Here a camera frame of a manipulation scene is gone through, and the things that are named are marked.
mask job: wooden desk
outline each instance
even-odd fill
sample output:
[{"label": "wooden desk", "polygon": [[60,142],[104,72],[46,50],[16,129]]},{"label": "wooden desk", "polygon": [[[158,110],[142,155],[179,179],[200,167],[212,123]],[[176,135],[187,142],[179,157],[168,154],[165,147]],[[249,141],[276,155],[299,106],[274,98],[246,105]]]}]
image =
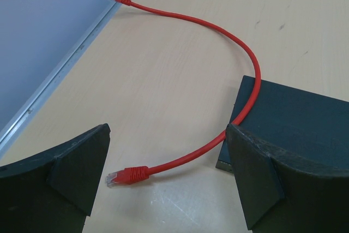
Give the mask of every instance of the wooden desk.
[{"label": "wooden desk", "polygon": [[[134,0],[197,16],[244,40],[262,78],[349,100],[349,0]],[[220,147],[150,182],[109,189],[104,176],[189,153],[222,131],[246,55],[189,22],[123,7],[1,160],[28,157],[100,123],[109,155],[84,232],[246,232]]]}]

